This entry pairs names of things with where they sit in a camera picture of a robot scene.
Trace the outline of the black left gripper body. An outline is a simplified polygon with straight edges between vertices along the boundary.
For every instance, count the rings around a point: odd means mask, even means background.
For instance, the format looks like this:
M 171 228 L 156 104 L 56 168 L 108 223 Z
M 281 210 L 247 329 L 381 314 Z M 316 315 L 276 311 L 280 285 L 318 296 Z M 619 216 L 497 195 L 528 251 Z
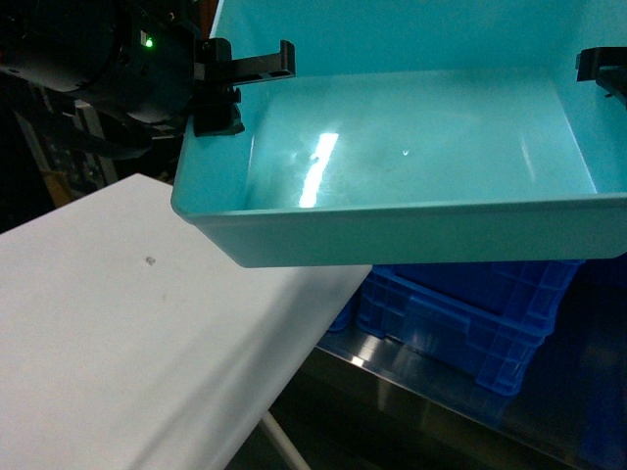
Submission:
M 116 102 L 121 112 L 148 125 L 183 115 L 196 89 L 208 86 L 210 65 L 232 59 L 223 38 L 200 30 L 174 9 L 118 9 Z

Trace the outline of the left gripper hook finger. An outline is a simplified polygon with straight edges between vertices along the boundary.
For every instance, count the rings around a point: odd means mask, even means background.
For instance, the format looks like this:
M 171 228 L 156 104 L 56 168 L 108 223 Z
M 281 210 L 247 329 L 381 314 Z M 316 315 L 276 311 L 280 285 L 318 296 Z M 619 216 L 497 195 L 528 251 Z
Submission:
M 231 85 L 258 83 L 296 76 L 296 50 L 293 43 L 281 40 L 273 54 L 234 59 L 218 63 L 215 81 Z

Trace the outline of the left gripper jaw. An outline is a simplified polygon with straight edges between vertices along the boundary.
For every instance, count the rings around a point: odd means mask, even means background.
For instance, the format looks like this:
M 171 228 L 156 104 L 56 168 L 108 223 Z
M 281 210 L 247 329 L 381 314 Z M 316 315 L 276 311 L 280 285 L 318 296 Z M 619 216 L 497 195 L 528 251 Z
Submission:
M 195 136 L 233 136 L 243 132 L 240 103 L 241 91 L 231 85 L 196 88 L 192 98 Z

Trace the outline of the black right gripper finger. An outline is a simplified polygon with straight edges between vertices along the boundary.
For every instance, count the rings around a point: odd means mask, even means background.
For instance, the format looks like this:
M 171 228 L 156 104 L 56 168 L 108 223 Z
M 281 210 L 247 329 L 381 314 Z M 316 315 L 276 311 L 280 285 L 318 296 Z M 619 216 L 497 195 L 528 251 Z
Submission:
M 594 81 L 607 97 L 625 103 L 626 57 L 625 46 L 584 49 L 576 58 L 577 81 Z

